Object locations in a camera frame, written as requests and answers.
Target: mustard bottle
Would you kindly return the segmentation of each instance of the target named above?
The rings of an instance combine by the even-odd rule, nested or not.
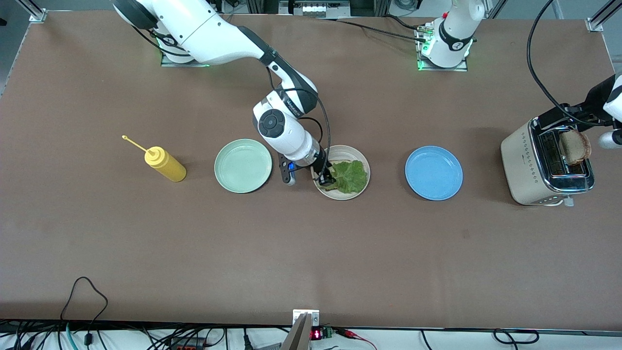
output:
[[[157,170],[158,173],[164,175],[167,179],[173,182],[179,182],[186,177],[186,168],[181,165],[177,159],[173,158],[164,148],[154,146],[149,149],[145,149],[141,145],[130,140],[125,135],[123,135],[122,138],[143,150],[145,152],[145,162],[149,164],[150,167]]]

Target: blue plate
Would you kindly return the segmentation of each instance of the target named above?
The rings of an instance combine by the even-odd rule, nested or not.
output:
[[[424,146],[408,157],[406,181],[421,197],[444,201],[453,197],[462,186],[462,167],[445,148]]]

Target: metal bracket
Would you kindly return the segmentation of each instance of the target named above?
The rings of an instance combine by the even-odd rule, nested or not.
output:
[[[306,310],[306,309],[294,309],[292,312],[292,324],[296,323],[300,314],[308,313],[311,314],[312,326],[316,327],[320,325],[320,310]]]
[[[594,26],[594,22],[592,21],[591,17],[588,17],[585,20],[585,27],[587,27],[587,30],[589,32],[602,32],[603,31],[603,26],[601,25]]]
[[[41,14],[41,18],[36,18],[33,15],[30,15],[30,18],[28,19],[28,21],[30,23],[43,23],[45,21],[45,19],[47,18],[47,10],[46,9],[41,9],[41,11],[43,12]]]
[[[39,5],[37,5],[34,0],[16,0],[18,4],[20,4],[28,13],[30,14],[30,22],[31,23],[43,23],[45,17],[47,16],[47,11]]]
[[[497,18],[497,16],[499,15],[499,12],[501,12],[501,10],[503,9],[503,6],[505,6],[507,2],[508,0],[499,0],[494,6],[492,6],[491,2],[489,1],[484,2],[484,6],[487,9],[486,18],[487,19]]]
[[[160,67],[209,67],[208,64],[198,63],[195,60],[192,60],[188,63],[175,63],[169,60],[168,57],[163,53],[162,58],[160,59]]]
[[[432,30],[431,28],[428,27],[428,24],[429,23],[426,23],[426,27],[425,27],[426,30],[428,29]],[[418,38],[422,37],[426,40],[428,39],[430,35],[433,35],[433,33],[429,31],[424,32],[424,35],[422,35],[422,33],[420,33],[419,30],[414,31],[414,33],[416,37]],[[466,57],[464,57],[462,61],[456,67],[443,68],[443,67],[439,67],[438,65],[433,64],[432,61],[430,61],[430,59],[428,59],[426,56],[421,54],[424,48],[427,49],[427,43],[422,43],[420,41],[417,41],[415,43],[415,51],[417,51],[417,70],[444,70],[444,71],[449,71],[449,72],[467,72],[468,71]]]
[[[622,0],[609,0],[592,17],[585,20],[585,26],[590,32],[602,32],[603,23],[622,8]]]

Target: green plate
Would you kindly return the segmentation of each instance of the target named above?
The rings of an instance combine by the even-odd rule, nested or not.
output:
[[[272,171],[270,152],[255,140],[241,139],[227,144],[214,162],[216,180],[226,190],[248,193],[260,188]]]

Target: lettuce leaf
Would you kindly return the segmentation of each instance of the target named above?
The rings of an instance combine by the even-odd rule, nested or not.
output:
[[[330,174],[337,180],[326,191],[338,189],[342,193],[359,193],[367,184],[367,172],[361,161],[341,161],[333,163]]]

